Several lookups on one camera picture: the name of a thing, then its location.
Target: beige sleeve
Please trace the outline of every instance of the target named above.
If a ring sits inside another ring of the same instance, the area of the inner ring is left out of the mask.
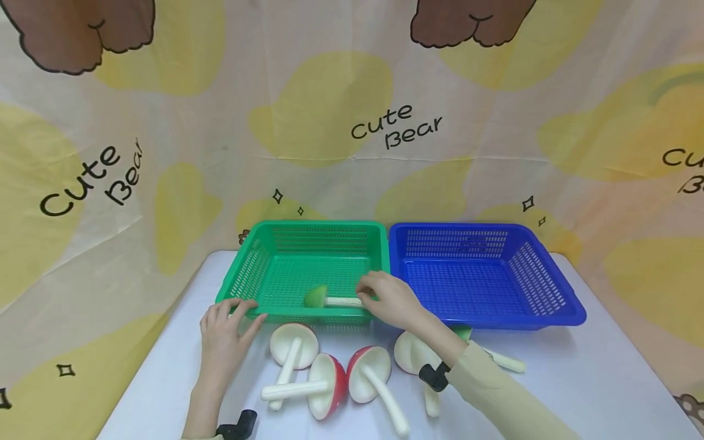
[[[210,439],[181,439],[181,440],[225,440],[221,435],[216,435]]]
[[[496,426],[505,440],[579,438],[474,342],[470,342],[446,377],[462,398]]]

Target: black wrist band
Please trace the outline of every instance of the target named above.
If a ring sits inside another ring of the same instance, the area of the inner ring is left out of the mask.
[[[428,384],[430,389],[432,389],[436,393],[439,393],[448,386],[445,374],[449,372],[450,367],[448,367],[445,362],[440,362],[440,365],[438,365],[437,370],[431,367],[430,364],[425,364],[420,369],[418,377],[420,377],[423,382]]]
[[[239,415],[237,425],[220,425],[215,435],[222,435],[225,440],[247,440],[254,432],[256,421],[256,411],[244,410]]]

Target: plastic basket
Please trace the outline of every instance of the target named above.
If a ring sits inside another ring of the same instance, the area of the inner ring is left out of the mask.
[[[325,284],[329,296],[354,297],[370,270],[389,271],[386,229],[376,222],[267,221],[255,225],[237,253],[215,302],[255,299],[255,318],[309,325],[366,325],[358,308],[306,308],[303,297]]]
[[[531,230],[503,223],[398,223],[391,273],[447,325],[535,330],[586,311]]]

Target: blue basket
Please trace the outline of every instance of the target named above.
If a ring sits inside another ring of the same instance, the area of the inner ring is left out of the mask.
[[[531,230],[504,223],[398,223],[391,273],[447,325],[537,330],[586,311]]]

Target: green basket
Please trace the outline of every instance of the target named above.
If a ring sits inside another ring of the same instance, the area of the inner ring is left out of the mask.
[[[359,308],[306,308],[303,297],[325,284],[329,296],[354,297],[360,277],[389,271],[389,241],[377,222],[267,221],[255,225],[227,271],[215,302],[255,299],[249,318],[309,325],[366,325]]]

